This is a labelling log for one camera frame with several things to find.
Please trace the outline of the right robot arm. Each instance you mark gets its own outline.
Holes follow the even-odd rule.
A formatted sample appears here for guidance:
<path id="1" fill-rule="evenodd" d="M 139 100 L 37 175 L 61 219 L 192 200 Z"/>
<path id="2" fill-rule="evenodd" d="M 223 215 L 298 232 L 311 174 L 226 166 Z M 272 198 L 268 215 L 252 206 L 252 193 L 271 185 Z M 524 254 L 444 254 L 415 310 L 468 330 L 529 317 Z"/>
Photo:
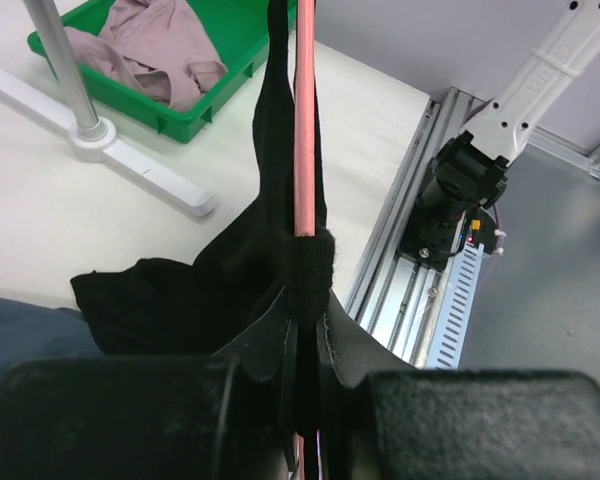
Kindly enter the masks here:
<path id="1" fill-rule="evenodd" d="M 573 1 L 504 90 L 432 159 L 407 227 L 431 238 L 504 193 L 506 173 L 544 114 L 600 53 L 600 1 Z"/>

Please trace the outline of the pink wire hanger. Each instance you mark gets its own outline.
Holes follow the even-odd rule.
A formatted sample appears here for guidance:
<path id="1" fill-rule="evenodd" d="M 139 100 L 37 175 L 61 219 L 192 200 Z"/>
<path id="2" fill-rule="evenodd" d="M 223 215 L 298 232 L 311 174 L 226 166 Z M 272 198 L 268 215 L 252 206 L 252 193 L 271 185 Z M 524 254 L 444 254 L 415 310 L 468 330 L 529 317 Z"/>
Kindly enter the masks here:
<path id="1" fill-rule="evenodd" d="M 315 207 L 315 3 L 297 2 L 295 56 L 295 131 L 294 131 L 294 230 L 297 237 L 313 237 L 316 230 Z M 302 437 L 302 477 L 318 479 L 319 448 L 313 398 L 315 326 L 309 301 L 300 294 L 296 300 L 298 324 L 298 375 L 296 410 Z"/>

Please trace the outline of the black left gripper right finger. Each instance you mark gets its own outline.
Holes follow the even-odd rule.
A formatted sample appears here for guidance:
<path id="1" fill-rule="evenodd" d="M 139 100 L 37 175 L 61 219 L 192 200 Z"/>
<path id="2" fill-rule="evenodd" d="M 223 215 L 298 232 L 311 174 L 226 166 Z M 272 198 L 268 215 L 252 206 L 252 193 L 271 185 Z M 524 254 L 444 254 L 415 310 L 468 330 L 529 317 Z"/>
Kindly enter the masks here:
<path id="1" fill-rule="evenodd" d="M 327 479 L 600 479 L 600 386 L 559 370 L 425 370 L 331 298 L 318 325 Z"/>

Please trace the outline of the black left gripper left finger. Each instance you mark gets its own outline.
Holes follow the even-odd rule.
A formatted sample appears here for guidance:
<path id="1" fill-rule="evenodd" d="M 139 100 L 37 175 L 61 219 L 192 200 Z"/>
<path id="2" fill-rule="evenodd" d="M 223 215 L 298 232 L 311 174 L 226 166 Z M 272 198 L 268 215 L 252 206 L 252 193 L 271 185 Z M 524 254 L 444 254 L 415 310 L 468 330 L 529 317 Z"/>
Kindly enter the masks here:
<path id="1" fill-rule="evenodd" d="M 213 356 L 55 357 L 0 379 L 0 479 L 286 479 L 285 301 Z"/>

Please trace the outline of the black tank top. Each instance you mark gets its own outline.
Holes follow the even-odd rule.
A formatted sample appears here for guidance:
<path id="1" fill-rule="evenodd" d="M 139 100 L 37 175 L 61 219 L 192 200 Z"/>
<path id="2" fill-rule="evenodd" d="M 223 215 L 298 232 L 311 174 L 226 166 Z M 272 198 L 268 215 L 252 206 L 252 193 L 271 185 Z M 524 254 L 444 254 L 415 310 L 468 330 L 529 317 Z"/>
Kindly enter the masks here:
<path id="1" fill-rule="evenodd" d="M 269 308 L 290 273 L 294 102 L 284 1 L 268 4 L 269 53 L 252 121 L 259 192 L 190 265 L 141 259 L 71 281 L 96 345 L 108 355 L 205 355 Z"/>

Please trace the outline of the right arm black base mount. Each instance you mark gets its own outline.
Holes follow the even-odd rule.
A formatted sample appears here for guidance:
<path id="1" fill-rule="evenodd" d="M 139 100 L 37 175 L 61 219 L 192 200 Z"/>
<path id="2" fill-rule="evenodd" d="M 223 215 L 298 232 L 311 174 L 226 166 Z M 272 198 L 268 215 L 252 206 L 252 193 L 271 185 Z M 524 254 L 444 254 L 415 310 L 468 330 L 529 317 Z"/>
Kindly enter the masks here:
<path id="1" fill-rule="evenodd" d="M 428 218 L 416 205 L 407 221 L 397 252 L 416 263 L 443 272 L 448 261 L 460 254 L 467 244 L 482 244 L 487 254 L 498 248 L 496 220 L 480 208 L 470 209 L 459 220 L 441 223 Z"/>

